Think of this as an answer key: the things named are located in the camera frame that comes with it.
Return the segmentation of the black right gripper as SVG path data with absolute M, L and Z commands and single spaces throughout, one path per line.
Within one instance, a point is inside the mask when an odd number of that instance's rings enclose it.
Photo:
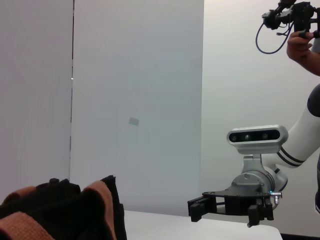
M 198 222 L 208 213 L 248 216 L 248 228 L 258 226 L 265 219 L 274 220 L 271 193 L 263 192 L 261 186 L 231 185 L 225 190 L 207 191 L 202 195 L 187 202 L 191 222 Z

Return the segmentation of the person's hand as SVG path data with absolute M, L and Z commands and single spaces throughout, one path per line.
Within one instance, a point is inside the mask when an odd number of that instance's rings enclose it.
M 304 60 L 311 53 L 312 44 L 310 41 L 313 38 L 314 34 L 311 32 L 297 31 L 291 33 L 287 41 L 287 56 L 295 62 Z

